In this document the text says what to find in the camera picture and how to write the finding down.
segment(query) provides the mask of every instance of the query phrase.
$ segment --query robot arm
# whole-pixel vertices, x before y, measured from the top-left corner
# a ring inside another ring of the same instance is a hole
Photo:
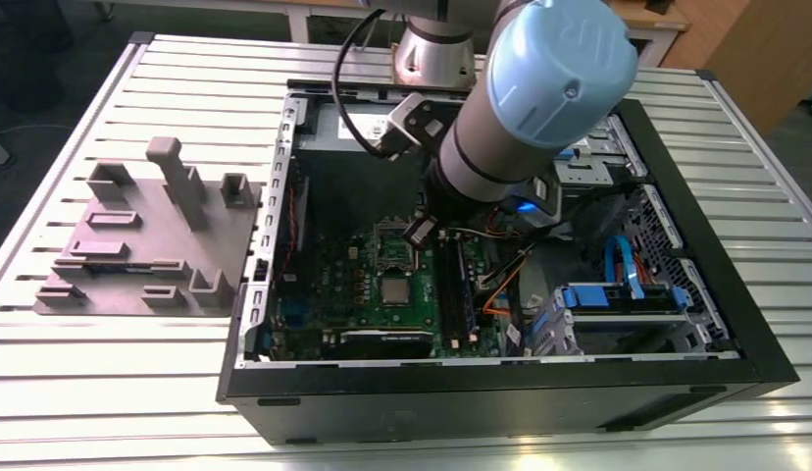
[[[465,221],[553,170],[557,154],[624,98],[639,67],[628,28],[601,0],[361,3],[430,18],[417,25],[436,28],[428,37],[440,41],[438,20],[468,24],[465,6],[497,9],[485,71],[426,175],[433,225]],[[456,26],[448,31],[461,35]]]

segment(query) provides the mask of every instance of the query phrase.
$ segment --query black cable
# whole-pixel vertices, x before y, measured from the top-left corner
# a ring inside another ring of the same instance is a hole
[[[568,223],[572,219],[576,218],[577,212],[585,208],[590,203],[605,198],[606,196],[613,196],[617,194],[628,194],[640,186],[636,182],[627,182],[617,184],[615,186],[608,186],[605,188],[597,188],[590,190],[584,196],[581,196],[573,203],[573,205],[564,211],[561,216],[561,221],[549,226],[544,226],[542,228],[534,229],[530,233],[525,235],[522,238],[521,248],[516,251],[513,258],[500,266],[494,272],[492,272],[485,280],[484,284],[492,282],[502,273],[508,273],[513,270],[518,263],[525,260],[525,256],[537,246],[537,244],[542,241],[544,238],[549,236],[552,231]]]
[[[377,150],[377,148],[372,145],[366,137],[361,134],[357,126],[354,126],[354,121],[352,121],[352,117],[349,116],[349,112],[345,109],[345,104],[342,103],[341,97],[341,89],[340,89],[340,74],[342,73],[342,64],[345,63],[345,58],[349,55],[349,51],[352,50],[352,45],[354,41],[357,41],[357,37],[366,27],[382,16],[385,10],[374,10],[374,12],[360,22],[360,24],[354,27],[354,30],[349,34],[345,43],[342,44],[342,49],[340,49],[340,55],[337,56],[337,62],[333,68],[333,78],[330,81],[330,91],[333,93],[333,102],[337,105],[337,111],[340,112],[340,116],[342,117],[342,121],[345,122],[345,127],[352,132],[352,136],[360,142],[360,145],[366,149],[366,152],[370,153],[372,156],[378,159],[386,159],[389,156]]]

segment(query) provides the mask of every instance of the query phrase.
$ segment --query metal workbench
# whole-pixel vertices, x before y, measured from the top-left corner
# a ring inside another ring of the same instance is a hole
[[[723,89],[691,71],[643,70],[631,97],[796,364],[801,383],[767,397],[649,433],[273,449],[214,401],[229,320],[33,312],[97,162],[158,178],[145,146],[174,135],[204,180],[246,172],[266,183],[286,80],[329,79],[334,57],[330,46],[161,35],[127,46],[0,249],[0,463],[812,470],[812,205]],[[389,52],[350,55],[344,80],[390,81]]]

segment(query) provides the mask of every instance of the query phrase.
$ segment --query table leg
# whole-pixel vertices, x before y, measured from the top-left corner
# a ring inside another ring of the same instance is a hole
[[[290,8],[288,10],[288,19],[290,21],[290,37],[293,38],[293,42],[298,42],[301,44],[310,43],[310,32],[306,25],[308,17],[308,8]]]

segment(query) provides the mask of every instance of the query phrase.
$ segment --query black computer chassis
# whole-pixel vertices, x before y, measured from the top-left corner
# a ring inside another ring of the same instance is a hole
[[[346,84],[349,99],[360,87],[405,94],[426,91]],[[643,104],[625,99],[613,111],[653,176],[741,358],[237,369],[238,306],[217,399],[237,408],[270,444],[648,430],[721,401],[752,398],[799,381]]]

